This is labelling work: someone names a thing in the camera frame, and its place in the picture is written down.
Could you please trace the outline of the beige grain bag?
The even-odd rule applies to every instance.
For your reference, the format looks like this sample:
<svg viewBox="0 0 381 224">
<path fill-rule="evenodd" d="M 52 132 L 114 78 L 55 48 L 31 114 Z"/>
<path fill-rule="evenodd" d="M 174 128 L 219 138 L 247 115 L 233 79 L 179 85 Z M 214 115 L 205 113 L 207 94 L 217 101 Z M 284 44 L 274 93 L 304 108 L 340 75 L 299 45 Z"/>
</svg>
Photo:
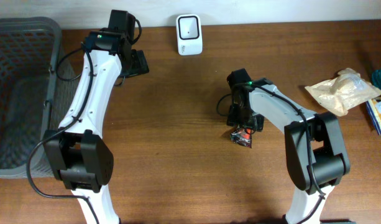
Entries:
<svg viewBox="0 0 381 224">
<path fill-rule="evenodd" d="M 348 110 L 381 95 L 381 90 L 361 78 L 360 73 L 346 68 L 332 80 L 325 80 L 305 90 L 326 110 L 345 116 Z"/>
</svg>

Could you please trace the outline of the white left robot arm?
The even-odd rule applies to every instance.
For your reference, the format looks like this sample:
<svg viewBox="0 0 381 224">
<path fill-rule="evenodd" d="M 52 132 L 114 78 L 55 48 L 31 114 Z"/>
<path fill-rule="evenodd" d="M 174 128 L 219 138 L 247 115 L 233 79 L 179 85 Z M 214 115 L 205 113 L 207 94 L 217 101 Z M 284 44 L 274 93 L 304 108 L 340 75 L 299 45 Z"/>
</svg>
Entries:
<svg viewBox="0 0 381 224">
<path fill-rule="evenodd" d="M 103 141 L 103 121 L 117 79 L 149 72 L 143 51 L 132 47 L 141 33 L 139 20 L 120 10 L 111 11 L 107 27 L 89 33 L 73 101 L 58 129 L 44 134 L 53 175 L 79 201 L 87 223 L 121 222 L 109 193 L 114 156 Z"/>
</svg>

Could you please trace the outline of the black red snack packet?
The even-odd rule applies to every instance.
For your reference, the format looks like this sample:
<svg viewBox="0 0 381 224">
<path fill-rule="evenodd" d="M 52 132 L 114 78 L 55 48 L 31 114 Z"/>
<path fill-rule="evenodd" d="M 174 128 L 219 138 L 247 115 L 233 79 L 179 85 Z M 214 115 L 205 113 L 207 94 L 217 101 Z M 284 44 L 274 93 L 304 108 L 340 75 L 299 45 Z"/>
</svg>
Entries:
<svg viewBox="0 0 381 224">
<path fill-rule="evenodd" d="M 230 139 L 233 143 L 251 148 L 253 133 L 254 132 L 251 129 L 237 126 L 235 130 L 230 134 Z"/>
</svg>

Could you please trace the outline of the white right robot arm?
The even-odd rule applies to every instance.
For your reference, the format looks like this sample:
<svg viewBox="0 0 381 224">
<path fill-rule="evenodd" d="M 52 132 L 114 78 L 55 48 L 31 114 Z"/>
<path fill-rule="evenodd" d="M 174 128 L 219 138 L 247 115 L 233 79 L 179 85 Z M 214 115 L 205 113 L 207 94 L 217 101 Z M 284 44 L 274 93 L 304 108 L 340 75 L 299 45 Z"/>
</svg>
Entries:
<svg viewBox="0 0 381 224">
<path fill-rule="evenodd" d="M 285 223 L 321 223 L 328 195 L 351 164 L 337 117 L 318 114 L 281 93 L 268 79 L 253 80 L 245 69 L 227 76 L 231 105 L 227 125 L 234 142 L 251 146 L 252 135 L 269 120 L 285 136 L 287 171 L 295 186 Z"/>
</svg>

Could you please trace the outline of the yellow wet wipes pack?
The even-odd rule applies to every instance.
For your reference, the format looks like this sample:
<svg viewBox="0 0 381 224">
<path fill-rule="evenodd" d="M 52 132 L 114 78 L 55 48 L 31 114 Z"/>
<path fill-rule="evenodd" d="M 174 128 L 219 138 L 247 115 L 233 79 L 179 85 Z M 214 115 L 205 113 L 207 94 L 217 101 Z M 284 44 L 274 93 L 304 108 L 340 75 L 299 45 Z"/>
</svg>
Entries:
<svg viewBox="0 0 381 224">
<path fill-rule="evenodd" d="M 372 120 L 372 124 L 381 136 L 381 97 L 372 98 L 366 102 L 367 112 Z"/>
</svg>

